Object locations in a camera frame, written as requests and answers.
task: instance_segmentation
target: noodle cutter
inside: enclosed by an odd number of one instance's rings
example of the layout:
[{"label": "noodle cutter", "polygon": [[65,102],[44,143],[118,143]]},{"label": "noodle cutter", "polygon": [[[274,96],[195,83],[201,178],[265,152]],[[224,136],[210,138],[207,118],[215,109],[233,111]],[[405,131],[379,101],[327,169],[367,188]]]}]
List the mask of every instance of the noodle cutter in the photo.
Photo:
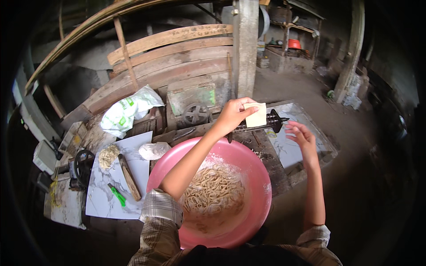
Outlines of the noodle cutter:
[{"label": "noodle cutter", "polygon": [[228,139],[228,142],[231,143],[234,134],[255,131],[255,130],[264,130],[264,129],[270,129],[270,128],[272,128],[275,133],[278,133],[281,130],[282,123],[288,120],[290,119],[286,117],[280,117],[278,113],[275,111],[275,109],[272,109],[269,114],[266,114],[266,125],[254,126],[254,127],[248,128],[244,119],[238,125],[237,128],[235,128],[233,131],[229,132],[226,135],[226,138]]}]

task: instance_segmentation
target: black handwheel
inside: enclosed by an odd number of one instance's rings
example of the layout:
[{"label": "black handwheel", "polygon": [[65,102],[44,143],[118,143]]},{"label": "black handwheel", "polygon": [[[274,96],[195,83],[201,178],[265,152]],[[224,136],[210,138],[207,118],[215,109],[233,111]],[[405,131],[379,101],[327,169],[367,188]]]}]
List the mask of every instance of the black handwheel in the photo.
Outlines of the black handwheel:
[{"label": "black handwheel", "polygon": [[188,105],[183,114],[185,124],[189,126],[206,122],[209,115],[210,110],[204,103],[193,103]]},{"label": "black handwheel", "polygon": [[74,173],[78,182],[83,186],[89,185],[90,174],[95,160],[94,154],[89,150],[81,150],[77,153],[74,160]]}]

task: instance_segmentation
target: marble tile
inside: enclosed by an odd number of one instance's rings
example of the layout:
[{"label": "marble tile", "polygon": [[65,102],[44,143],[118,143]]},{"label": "marble tile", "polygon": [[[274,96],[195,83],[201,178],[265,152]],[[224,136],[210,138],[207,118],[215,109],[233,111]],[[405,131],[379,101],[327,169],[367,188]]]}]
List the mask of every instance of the marble tile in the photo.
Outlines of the marble tile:
[{"label": "marble tile", "polygon": [[[109,169],[102,169],[99,166],[98,152],[93,163],[87,189],[86,215],[113,219],[139,218],[146,195],[150,162],[144,160],[138,150],[142,144],[151,142],[152,134],[153,132],[151,131],[114,143],[126,158],[142,199],[138,202],[134,200],[124,179],[118,158],[114,160]],[[108,183],[111,183],[126,198],[125,207],[121,206],[120,201],[112,193]]]},{"label": "marble tile", "polygon": [[[318,129],[311,123],[311,121],[306,117],[304,112],[294,103],[287,103],[280,106],[274,106],[267,108],[267,113],[270,113],[272,109],[279,114],[280,117],[288,117],[292,121],[297,121],[307,126],[309,130],[317,137],[321,133]],[[298,164],[303,164],[302,153],[300,152],[299,145],[292,140],[287,139],[285,133],[285,125],[283,124],[281,130],[276,134],[267,134],[269,140],[274,147],[279,160],[281,161],[282,166],[286,169],[286,172],[289,169],[292,169]],[[273,132],[272,129],[265,129],[265,132]],[[317,137],[317,152],[321,155],[323,152],[327,152],[322,141]]]}]

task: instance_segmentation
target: pink plastic basin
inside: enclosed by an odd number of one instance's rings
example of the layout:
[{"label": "pink plastic basin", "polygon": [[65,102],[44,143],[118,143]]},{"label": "pink plastic basin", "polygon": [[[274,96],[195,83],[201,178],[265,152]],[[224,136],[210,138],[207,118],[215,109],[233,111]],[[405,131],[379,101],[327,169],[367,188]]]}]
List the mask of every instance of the pink plastic basin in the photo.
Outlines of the pink plastic basin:
[{"label": "pink plastic basin", "polygon": [[[184,141],[169,150],[158,160],[147,184],[147,192],[157,188],[170,169],[201,139],[196,137]],[[228,143],[222,138],[213,146],[207,156],[223,158],[226,164],[237,166],[246,175],[246,193],[249,200],[246,202],[247,216],[230,232],[215,237],[200,237],[184,226],[179,229],[181,248],[193,248],[196,245],[206,247],[233,248],[250,240],[265,222],[272,201],[271,180],[260,159],[246,146],[239,142]]]}]

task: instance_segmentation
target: plaid shirt sleeve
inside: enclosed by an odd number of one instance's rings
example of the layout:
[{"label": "plaid shirt sleeve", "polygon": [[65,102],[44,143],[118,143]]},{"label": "plaid shirt sleeve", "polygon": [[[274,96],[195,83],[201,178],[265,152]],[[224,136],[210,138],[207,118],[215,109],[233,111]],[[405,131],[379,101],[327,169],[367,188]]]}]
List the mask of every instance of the plaid shirt sleeve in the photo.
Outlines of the plaid shirt sleeve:
[{"label": "plaid shirt sleeve", "polygon": [[280,245],[315,266],[340,266],[342,263],[328,248],[330,230],[325,225],[303,232],[296,245]]},{"label": "plaid shirt sleeve", "polygon": [[178,229],[183,211],[169,194],[153,189],[145,196],[140,220],[144,222],[141,248],[130,259],[129,265],[161,265],[178,257],[180,242]]}]

